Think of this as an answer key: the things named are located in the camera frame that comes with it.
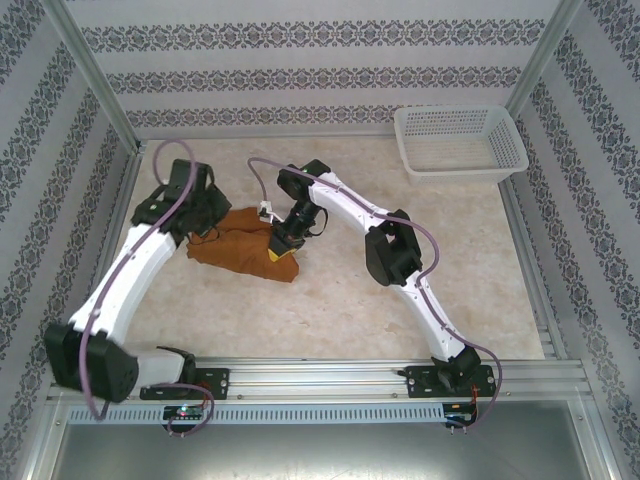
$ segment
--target beige floor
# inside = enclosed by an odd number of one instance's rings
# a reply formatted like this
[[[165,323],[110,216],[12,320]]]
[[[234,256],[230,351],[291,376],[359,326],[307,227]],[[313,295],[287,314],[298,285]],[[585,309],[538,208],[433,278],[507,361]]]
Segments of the beige floor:
[[[132,209],[156,186],[149,142]],[[454,324],[505,359],[540,359],[542,348],[506,216],[496,186],[411,187],[393,139],[240,139],[189,141],[197,160],[213,166],[234,208],[255,205],[260,188],[250,156],[302,165],[327,163],[377,205],[402,208],[438,239],[442,260],[429,281]],[[171,145],[160,155],[168,175]],[[277,187],[277,171],[260,166],[274,208],[292,201]],[[423,260],[431,250],[420,238]],[[427,358],[416,320],[395,294],[371,279],[364,241],[329,218],[326,232],[296,253],[300,275],[282,284],[188,260],[184,245],[167,262],[132,321],[128,343],[168,344],[197,355],[306,358]]]

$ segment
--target brown cloth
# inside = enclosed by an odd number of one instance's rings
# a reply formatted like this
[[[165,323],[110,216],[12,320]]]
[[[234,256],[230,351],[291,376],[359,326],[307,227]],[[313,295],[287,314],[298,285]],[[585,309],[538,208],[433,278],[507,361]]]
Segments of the brown cloth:
[[[293,255],[272,262],[270,237],[271,225],[260,221],[255,208],[231,210],[206,237],[191,236],[187,257],[232,272],[291,283],[298,276],[298,262]]]

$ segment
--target laundry basket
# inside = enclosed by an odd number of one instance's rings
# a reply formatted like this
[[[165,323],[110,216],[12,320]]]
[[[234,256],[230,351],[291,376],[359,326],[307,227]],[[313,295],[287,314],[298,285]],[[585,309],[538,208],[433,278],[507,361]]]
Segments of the laundry basket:
[[[498,183],[529,166],[518,130],[500,106],[399,108],[394,124],[413,185]]]

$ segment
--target patterned wallpaper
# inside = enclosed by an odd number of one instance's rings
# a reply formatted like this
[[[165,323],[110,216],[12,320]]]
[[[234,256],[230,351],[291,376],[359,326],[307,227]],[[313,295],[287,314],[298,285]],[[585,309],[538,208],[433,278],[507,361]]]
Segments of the patterned wallpaper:
[[[558,0],[71,1],[141,138],[392,131],[504,104]]]
[[[4,480],[51,380],[44,330],[89,294],[128,155],[41,5],[13,0],[0,9]]]
[[[585,2],[517,122],[512,178],[554,314],[623,478],[640,478],[640,11]]]

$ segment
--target metal panel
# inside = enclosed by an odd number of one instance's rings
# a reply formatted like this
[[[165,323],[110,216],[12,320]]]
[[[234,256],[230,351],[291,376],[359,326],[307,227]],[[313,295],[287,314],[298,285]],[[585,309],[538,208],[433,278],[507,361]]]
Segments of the metal panel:
[[[163,405],[117,405],[109,409],[104,425],[158,425]],[[439,403],[348,404],[348,405],[216,405],[210,423],[216,425],[314,425],[359,423],[443,422]],[[200,423],[177,420],[181,425]],[[69,409],[69,425],[97,425],[86,407]]]
[[[525,402],[498,405],[468,435],[415,423],[215,425],[181,440],[160,426],[71,425],[53,478],[580,480],[589,473],[566,402]]]

